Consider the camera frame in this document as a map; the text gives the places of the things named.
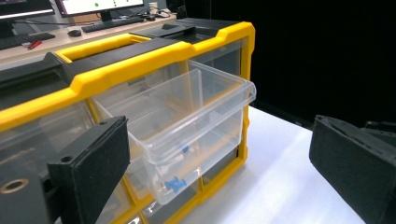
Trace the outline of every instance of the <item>monitor screen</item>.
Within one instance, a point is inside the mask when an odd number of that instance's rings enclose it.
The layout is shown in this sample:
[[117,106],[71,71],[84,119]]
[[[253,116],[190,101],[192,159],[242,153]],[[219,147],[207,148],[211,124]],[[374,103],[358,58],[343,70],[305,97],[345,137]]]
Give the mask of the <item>monitor screen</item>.
[[143,0],[55,0],[55,2],[64,18],[144,6]]
[[50,0],[0,0],[0,21],[53,15]]

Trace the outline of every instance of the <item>black sponge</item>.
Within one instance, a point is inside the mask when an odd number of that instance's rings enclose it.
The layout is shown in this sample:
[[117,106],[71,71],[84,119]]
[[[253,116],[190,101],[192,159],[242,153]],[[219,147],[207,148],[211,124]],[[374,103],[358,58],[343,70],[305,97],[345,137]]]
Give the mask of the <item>black sponge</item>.
[[127,119],[106,119],[48,162],[63,196],[62,223],[95,223],[129,165]]
[[316,116],[309,159],[366,223],[396,223],[396,147],[391,141]]

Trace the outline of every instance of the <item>white surface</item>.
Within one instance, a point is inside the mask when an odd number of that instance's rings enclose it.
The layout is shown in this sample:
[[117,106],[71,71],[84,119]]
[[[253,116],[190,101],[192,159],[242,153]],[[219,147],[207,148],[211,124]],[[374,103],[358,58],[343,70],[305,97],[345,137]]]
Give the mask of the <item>white surface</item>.
[[362,224],[308,158],[312,132],[249,108],[245,165],[181,223]]

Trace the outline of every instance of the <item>plastic drawer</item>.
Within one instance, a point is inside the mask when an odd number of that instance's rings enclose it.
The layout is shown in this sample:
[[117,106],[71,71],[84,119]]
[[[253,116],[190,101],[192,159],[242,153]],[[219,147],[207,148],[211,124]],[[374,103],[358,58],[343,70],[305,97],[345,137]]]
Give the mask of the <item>plastic drawer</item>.
[[105,208],[96,223],[110,223],[112,220],[125,213],[131,205],[128,194],[122,187],[122,184],[118,184],[108,199]]
[[148,223],[164,223],[183,205],[185,205],[198,192],[198,183],[192,183],[188,188],[183,190],[170,203],[162,205],[154,201],[142,210],[142,215]]
[[237,148],[233,149],[220,161],[218,161],[212,168],[210,168],[204,175],[202,175],[204,185],[209,184],[215,176],[217,176],[221,171],[223,171],[225,167],[230,165],[230,163],[233,162],[238,157],[237,152],[238,152]]
[[83,103],[70,105],[0,134],[0,169],[12,176],[29,170],[44,176],[47,159],[85,133],[93,125]]
[[[130,173],[161,204],[239,145],[243,107],[256,94],[241,77],[196,62],[189,67],[189,73],[145,91],[123,84],[121,92],[93,97],[101,119],[129,119]],[[115,94],[119,99],[109,101]]]

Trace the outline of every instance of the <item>blue object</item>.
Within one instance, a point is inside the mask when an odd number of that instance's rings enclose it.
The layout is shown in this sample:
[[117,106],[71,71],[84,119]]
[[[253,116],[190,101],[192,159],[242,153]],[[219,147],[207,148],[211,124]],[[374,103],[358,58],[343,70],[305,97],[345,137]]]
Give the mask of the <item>blue object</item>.
[[[177,146],[178,147],[183,147],[183,145],[181,144],[181,143],[177,143]],[[184,147],[183,149],[181,149],[181,151],[183,152],[183,153],[186,153],[186,152],[188,152],[190,150],[190,147],[189,146],[186,146],[186,147]]]
[[186,181],[183,179],[180,182],[176,182],[173,186],[172,189],[175,193],[178,192],[179,189],[183,188],[184,186],[187,186]]
[[172,189],[173,185],[176,184],[177,182],[178,182],[178,178],[177,178],[177,176],[175,176],[175,178],[173,178],[172,180],[165,181],[165,186],[167,189]]

